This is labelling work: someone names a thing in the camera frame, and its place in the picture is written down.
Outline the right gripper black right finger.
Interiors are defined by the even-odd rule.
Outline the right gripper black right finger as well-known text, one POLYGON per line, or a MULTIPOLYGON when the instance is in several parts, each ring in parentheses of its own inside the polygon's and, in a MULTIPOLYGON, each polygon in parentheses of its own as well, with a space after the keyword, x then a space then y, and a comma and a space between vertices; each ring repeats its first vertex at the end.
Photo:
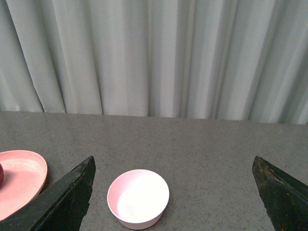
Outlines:
POLYGON ((252 172, 259 196, 276 231, 308 229, 308 186, 256 156, 252 172))

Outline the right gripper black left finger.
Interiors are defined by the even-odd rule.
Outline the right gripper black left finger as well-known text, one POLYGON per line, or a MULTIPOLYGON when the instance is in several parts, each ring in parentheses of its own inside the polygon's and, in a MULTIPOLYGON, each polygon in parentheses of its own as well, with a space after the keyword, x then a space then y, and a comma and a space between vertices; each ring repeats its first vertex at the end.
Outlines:
POLYGON ((2 231, 78 231, 87 214, 96 172, 93 156, 0 222, 2 231))

